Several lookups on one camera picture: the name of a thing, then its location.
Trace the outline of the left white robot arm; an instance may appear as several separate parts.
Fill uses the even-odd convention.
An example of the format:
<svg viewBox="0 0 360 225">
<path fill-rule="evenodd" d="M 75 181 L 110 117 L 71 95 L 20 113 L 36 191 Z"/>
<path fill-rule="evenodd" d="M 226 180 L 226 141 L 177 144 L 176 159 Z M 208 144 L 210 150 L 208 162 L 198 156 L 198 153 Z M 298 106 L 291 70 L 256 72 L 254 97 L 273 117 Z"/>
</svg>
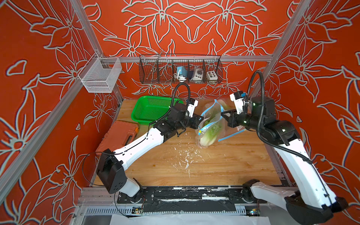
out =
<svg viewBox="0 0 360 225">
<path fill-rule="evenodd" d="M 194 113 L 197 106 L 198 101 L 193 98 L 188 104 L 176 103 L 164 119 L 157 120 L 140 138 L 117 150 L 101 152 L 96 173 L 108 193 L 121 192 L 136 201 L 142 197 L 140 184 L 128 178 L 125 171 L 142 155 L 174 136 L 179 137 L 187 128 L 198 129 L 204 117 Z"/>
</svg>

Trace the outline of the clear zip-top bag blue seal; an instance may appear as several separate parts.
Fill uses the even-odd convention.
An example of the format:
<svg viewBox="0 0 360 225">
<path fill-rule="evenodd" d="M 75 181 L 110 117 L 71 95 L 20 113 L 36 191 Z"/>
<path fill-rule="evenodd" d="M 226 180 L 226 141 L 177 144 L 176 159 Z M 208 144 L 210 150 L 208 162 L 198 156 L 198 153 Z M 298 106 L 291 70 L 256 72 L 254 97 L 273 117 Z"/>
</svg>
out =
<svg viewBox="0 0 360 225">
<path fill-rule="evenodd" d="M 204 120 L 196 130 L 196 141 L 199 147 L 207 148 L 215 142 L 227 140 L 246 131 L 243 126 L 232 128 L 227 125 L 221 113 L 228 110 L 231 110 L 231 107 L 222 99 L 215 99 L 205 105 L 201 113 Z"/>
</svg>

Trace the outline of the green chinese cabbage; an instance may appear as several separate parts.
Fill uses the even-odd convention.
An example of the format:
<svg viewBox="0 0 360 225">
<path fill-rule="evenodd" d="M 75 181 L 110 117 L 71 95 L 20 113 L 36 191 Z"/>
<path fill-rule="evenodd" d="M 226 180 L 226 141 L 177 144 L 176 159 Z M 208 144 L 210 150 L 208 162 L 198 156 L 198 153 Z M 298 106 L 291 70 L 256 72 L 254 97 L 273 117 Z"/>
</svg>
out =
<svg viewBox="0 0 360 225">
<path fill-rule="evenodd" d="M 203 127 L 198 131 L 198 144 L 207 148 L 212 145 L 224 132 L 224 122 L 222 120 L 215 122 L 207 119 Z"/>
</svg>

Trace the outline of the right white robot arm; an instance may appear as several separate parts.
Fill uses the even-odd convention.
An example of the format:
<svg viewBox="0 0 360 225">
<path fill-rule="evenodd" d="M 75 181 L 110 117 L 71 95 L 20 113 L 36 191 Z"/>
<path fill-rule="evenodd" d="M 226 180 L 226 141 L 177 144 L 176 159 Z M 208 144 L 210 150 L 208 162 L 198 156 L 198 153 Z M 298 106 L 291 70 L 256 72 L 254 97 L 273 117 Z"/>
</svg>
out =
<svg viewBox="0 0 360 225">
<path fill-rule="evenodd" d="M 325 223 L 333 214 L 348 208 L 345 198 L 327 186 L 307 154 L 294 125 L 276 119 L 274 100 L 257 96 L 252 99 L 252 111 L 247 113 L 245 94 L 230 95 L 234 110 L 221 113 L 229 127 L 254 129 L 260 140 L 274 147 L 285 162 L 298 187 L 288 191 L 252 179 L 242 186 L 245 201 L 264 200 L 286 210 L 301 225 Z"/>
</svg>

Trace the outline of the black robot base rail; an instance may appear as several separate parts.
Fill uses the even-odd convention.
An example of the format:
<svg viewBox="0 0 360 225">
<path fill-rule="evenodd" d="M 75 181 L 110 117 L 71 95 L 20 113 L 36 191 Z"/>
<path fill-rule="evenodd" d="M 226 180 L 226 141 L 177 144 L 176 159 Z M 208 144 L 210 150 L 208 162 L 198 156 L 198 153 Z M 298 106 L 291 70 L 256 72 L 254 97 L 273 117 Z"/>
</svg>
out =
<svg viewBox="0 0 360 225">
<path fill-rule="evenodd" d="M 116 205 L 132 206 L 132 214 L 234 214 L 259 216 L 264 200 L 245 200 L 241 186 L 144 187 L 137 202 L 123 193 L 114 195 Z"/>
</svg>

